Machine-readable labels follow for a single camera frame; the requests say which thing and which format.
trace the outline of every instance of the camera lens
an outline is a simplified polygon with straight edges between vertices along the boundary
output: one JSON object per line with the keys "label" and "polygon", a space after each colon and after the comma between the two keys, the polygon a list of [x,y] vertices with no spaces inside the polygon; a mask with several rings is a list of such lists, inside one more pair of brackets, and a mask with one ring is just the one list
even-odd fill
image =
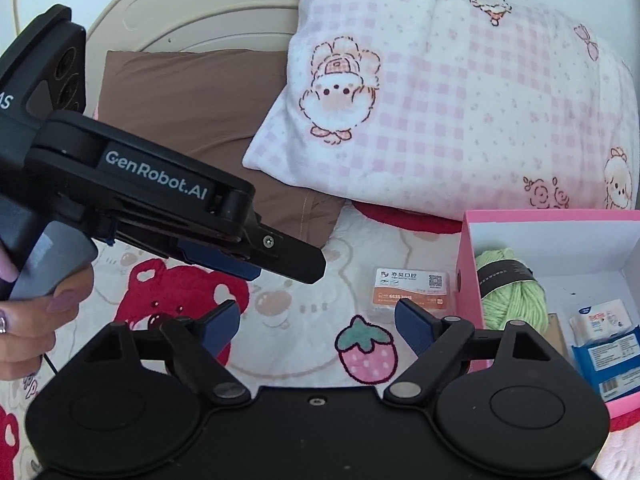
{"label": "camera lens", "polygon": [[73,74],[62,87],[58,96],[58,109],[66,108],[78,90],[78,74]]}
{"label": "camera lens", "polygon": [[62,79],[66,75],[66,73],[71,68],[71,65],[73,65],[75,59],[76,59],[76,48],[75,47],[68,48],[60,58],[60,61],[58,62],[58,66],[56,67],[56,72],[54,74],[56,79]]}

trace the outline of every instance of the metal pin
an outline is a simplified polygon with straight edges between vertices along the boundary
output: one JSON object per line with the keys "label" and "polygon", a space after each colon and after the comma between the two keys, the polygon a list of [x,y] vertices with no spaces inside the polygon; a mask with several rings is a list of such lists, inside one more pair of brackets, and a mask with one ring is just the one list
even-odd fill
{"label": "metal pin", "polygon": [[246,388],[237,383],[220,383],[213,388],[213,393],[220,399],[237,399],[244,395]]}
{"label": "metal pin", "polygon": [[394,383],[389,387],[389,391],[395,397],[399,399],[413,399],[420,395],[422,388],[416,383],[410,383],[403,381],[401,383]]}

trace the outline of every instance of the fingernail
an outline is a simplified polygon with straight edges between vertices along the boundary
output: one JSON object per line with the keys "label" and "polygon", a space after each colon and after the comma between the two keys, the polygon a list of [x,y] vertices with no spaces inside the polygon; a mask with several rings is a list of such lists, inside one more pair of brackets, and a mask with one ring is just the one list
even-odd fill
{"label": "fingernail", "polygon": [[74,290],[60,292],[47,305],[47,312],[64,312],[80,303],[80,297]]}
{"label": "fingernail", "polygon": [[18,269],[4,252],[4,246],[0,245],[0,278],[6,282],[13,283],[18,279]]}

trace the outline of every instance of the open box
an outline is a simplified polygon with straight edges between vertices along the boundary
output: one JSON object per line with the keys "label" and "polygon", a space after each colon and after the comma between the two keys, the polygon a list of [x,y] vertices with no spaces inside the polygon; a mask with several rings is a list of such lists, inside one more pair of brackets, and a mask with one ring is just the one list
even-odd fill
{"label": "open box", "polygon": [[[640,211],[468,211],[456,265],[457,313],[485,328],[475,257],[509,247],[545,289],[548,311],[558,314],[569,348],[575,345],[569,318],[581,307],[620,298],[638,325],[639,240]],[[474,362],[472,370],[489,365]],[[640,408],[640,392],[611,400],[607,407],[612,418]]]}

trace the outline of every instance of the hand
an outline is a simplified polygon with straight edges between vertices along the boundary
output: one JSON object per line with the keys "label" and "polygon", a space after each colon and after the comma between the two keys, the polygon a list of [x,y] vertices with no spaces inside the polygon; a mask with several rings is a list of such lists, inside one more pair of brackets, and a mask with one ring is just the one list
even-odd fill
{"label": "hand", "polygon": [[[0,278],[14,282],[18,270],[0,246]],[[0,333],[0,380],[26,377],[40,369],[42,355],[56,344],[56,330],[74,320],[79,303],[94,288],[87,266],[60,283],[53,295],[23,301],[0,301],[6,333]]]}

